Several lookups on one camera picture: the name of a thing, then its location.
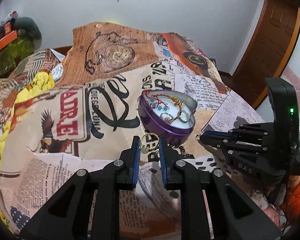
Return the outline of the purple heart-shaped tin box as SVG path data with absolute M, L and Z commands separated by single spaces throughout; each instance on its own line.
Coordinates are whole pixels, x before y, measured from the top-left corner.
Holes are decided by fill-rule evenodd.
M 197 106 L 196 100 L 184 93 L 147 89 L 139 96 L 138 113 L 147 131 L 179 146 L 194 130 Z

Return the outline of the newspaper print bed cover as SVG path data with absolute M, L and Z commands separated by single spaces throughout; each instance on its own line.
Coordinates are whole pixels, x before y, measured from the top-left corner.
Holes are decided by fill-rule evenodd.
M 120 192 L 119 239 L 181 239 L 180 191 L 164 188 L 159 137 L 139 113 L 143 90 L 184 93 L 198 106 L 185 143 L 168 144 L 197 169 L 220 169 L 280 229 L 278 209 L 204 146 L 207 130 L 229 132 L 262 118 L 223 83 L 213 61 L 176 33 L 149 33 L 113 23 L 73 31 L 74 44 L 50 72 L 55 86 L 15 104 L 0 166 L 0 239 L 22 239 L 26 223 L 80 169 L 101 170 L 141 139 L 138 182 Z

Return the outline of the brown wooden door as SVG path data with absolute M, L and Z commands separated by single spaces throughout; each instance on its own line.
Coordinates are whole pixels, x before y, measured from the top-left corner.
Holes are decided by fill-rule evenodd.
M 300 33 L 300 8 L 291 0 L 264 0 L 247 49 L 232 75 L 233 90 L 253 108 L 267 94 L 265 78 L 279 77 Z

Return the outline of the yellow cloth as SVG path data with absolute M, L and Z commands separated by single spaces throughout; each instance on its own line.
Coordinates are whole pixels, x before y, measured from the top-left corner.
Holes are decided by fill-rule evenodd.
M 7 136 L 12 129 L 12 120 L 16 116 L 14 113 L 14 106 L 15 104 L 20 104 L 23 102 L 29 102 L 31 99 L 38 96 L 42 91 L 49 90 L 55 86 L 55 81 L 53 79 L 53 76 L 51 73 L 48 73 L 46 71 L 38 72 L 31 83 L 26 85 L 26 87 L 21 90 L 14 102 L 14 105 L 12 107 L 12 113 L 11 113 L 11 121 L 6 122 L 3 126 L 3 133 L 0 137 L 0 166 L 1 166 L 1 159 L 2 159 L 2 153 L 5 147 L 5 142 L 7 139 Z

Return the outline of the striped patchwork blanket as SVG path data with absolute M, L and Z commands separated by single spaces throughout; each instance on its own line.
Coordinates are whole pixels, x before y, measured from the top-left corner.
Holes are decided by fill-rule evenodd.
M 38 72 L 51 72 L 63 59 L 64 55 L 53 49 L 44 49 L 21 60 L 9 77 L 0 79 L 0 129 L 10 119 L 18 93 Z

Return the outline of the green patterned cabinet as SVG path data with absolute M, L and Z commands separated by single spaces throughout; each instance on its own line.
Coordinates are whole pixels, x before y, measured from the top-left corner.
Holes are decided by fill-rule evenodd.
M 0 51 L 0 77 L 8 77 L 21 60 L 33 53 L 32 42 L 18 37 Z

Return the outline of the orange box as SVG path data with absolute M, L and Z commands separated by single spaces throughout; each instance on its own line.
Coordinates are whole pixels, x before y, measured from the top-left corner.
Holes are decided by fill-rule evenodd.
M 15 39 L 17 39 L 17 31 L 14 30 L 4 36 L 2 39 L 0 39 L 0 50 L 2 50 L 5 46 L 7 46 L 9 43 L 13 42 Z

